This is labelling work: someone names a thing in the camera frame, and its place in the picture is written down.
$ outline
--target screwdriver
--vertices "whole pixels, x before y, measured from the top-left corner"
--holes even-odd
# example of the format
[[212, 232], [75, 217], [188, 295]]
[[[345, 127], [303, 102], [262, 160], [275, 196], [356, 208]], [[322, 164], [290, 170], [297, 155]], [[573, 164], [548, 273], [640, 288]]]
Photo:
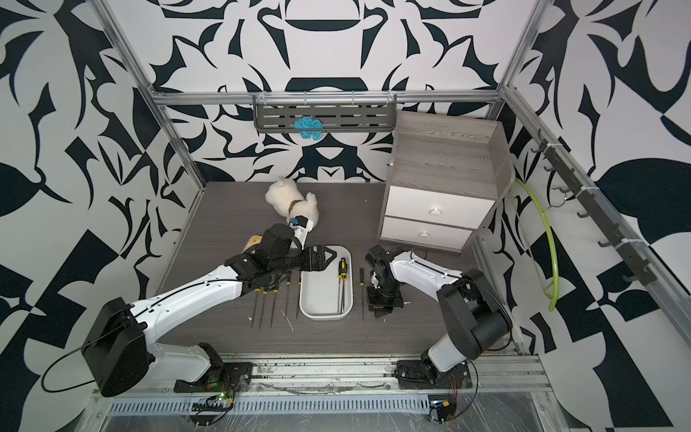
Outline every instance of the screwdriver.
[[250, 327], [254, 327], [254, 317], [257, 315], [257, 301], [259, 300], [259, 292], [261, 290], [257, 288], [255, 291], [257, 291], [257, 295], [254, 297], [254, 309], [252, 310], [252, 324]]
[[338, 287], [339, 295], [338, 295], [338, 297], [336, 298], [336, 314], [341, 314], [341, 293], [342, 293], [342, 291], [341, 291], [341, 282], [342, 282], [343, 279], [341, 278], [341, 263], [340, 263], [340, 262], [339, 262], [338, 265], [336, 266], [336, 275], [337, 275], [338, 278], [339, 278], [339, 287]]
[[346, 264], [345, 258], [341, 258], [339, 269], [339, 278], [343, 281], [343, 289], [341, 291], [341, 311], [339, 312], [342, 314], [343, 310], [346, 308], [346, 280], [348, 279], [348, 264]]
[[362, 321], [365, 321], [365, 269], [360, 267], [360, 296], [362, 303]]
[[269, 321], [269, 328], [274, 327], [274, 313], [276, 312], [276, 297], [278, 297], [278, 290], [274, 290], [274, 304], [271, 307], [271, 321]]
[[284, 310], [284, 313], [286, 315], [288, 314], [288, 299], [290, 298], [290, 278], [292, 277], [292, 275], [293, 275], [293, 272], [287, 273], [288, 282], [285, 283], [285, 310]]
[[263, 297], [261, 302], [261, 315], [259, 316], [259, 330], [261, 330], [261, 321], [264, 320], [264, 305], [266, 304], [266, 291], [262, 291]]
[[298, 282], [298, 303], [295, 305], [295, 319], [300, 316], [300, 291], [302, 290], [302, 272], [300, 272], [300, 281]]

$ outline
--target wooden cabinet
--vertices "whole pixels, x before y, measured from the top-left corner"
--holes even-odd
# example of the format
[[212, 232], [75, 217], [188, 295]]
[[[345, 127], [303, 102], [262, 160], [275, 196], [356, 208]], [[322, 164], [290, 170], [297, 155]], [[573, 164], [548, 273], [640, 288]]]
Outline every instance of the wooden cabinet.
[[379, 237], [460, 251], [513, 179], [501, 123], [402, 111]]

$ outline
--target blue yarn ball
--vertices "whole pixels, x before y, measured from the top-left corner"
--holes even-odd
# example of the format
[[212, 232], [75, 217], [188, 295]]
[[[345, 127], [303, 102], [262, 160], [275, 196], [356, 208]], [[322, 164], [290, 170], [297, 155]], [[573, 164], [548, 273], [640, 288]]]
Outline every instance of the blue yarn ball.
[[[321, 129], [323, 125], [316, 118], [301, 117], [295, 120], [295, 125], [293, 127], [295, 129]], [[321, 139], [321, 131], [300, 131], [300, 136], [305, 139], [312, 138], [317, 141]]]

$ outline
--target white tray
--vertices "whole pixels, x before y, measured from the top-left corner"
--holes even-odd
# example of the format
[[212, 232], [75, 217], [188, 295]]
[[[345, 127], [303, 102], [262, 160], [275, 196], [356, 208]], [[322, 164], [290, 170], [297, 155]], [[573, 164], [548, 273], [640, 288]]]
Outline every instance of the white tray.
[[[336, 258], [322, 272], [302, 272], [300, 275], [300, 310], [309, 319], [332, 321], [346, 316], [352, 309], [352, 263], [350, 252], [343, 246], [327, 246], [336, 252]], [[339, 279], [337, 269], [341, 258], [348, 264], [345, 280], [345, 305], [339, 314]]]

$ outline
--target metal vent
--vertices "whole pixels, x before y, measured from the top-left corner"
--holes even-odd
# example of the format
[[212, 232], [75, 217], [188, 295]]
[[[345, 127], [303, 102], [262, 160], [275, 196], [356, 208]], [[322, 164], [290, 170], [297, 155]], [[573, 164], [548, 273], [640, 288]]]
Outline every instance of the metal vent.
[[[388, 94], [368, 100], [343, 92], [329, 99], [324, 94], [305, 93], [303, 100], [273, 101], [263, 94], [254, 97], [254, 126], [262, 133], [391, 132], [396, 126], [396, 97]], [[322, 129], [296, 129], [295, 121], [311, 116]]]
[[[116, 397], [108, 414], [114, 417], [188, 415], [192, 402], [204, 400], [205, 397]], [[427, 414], [429, 408], [425, 394], [240, 396], [229, 414]]]

